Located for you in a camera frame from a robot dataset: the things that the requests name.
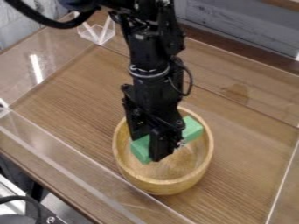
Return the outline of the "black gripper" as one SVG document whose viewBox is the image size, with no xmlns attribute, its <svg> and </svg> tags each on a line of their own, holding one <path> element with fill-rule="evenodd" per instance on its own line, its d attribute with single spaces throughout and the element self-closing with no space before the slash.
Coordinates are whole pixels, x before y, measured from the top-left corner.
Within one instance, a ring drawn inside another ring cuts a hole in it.
<svg viewBox="0 0 299 224">
<path fill-rule="evenodd" d="M 185 123 L 177 105 L 192 86 L 182 90 L 182 74 L 192 73 L 180 58 L 170 58 L 162 71 L 128 68 L 132 84 L 124 84 L 122 107 L 132 140 L 149 134 L 149 158 L 158 162 L 178 147 Z"/>
</svg>

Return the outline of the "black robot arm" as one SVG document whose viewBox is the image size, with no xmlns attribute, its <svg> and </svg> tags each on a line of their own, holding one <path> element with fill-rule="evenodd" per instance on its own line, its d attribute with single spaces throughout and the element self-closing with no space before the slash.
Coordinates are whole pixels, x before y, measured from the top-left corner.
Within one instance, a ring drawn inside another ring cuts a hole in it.
<svg viewBox="0 0 299 224">
<path fill-rule="evenodd" d="M 182 85 L 190 71 L 177 54 L 185 48 L 173 0 L 58 0 L 70 11 L 102 7 L 120 25 L 129 51 L 128 73 L 121 86 L 122 106 L 133 140 L 149 138 L 148 156 L 157 162 L 173 153 L 182 140 L 184 120 L 177 106 L 192 89 Z"/>
</svg>

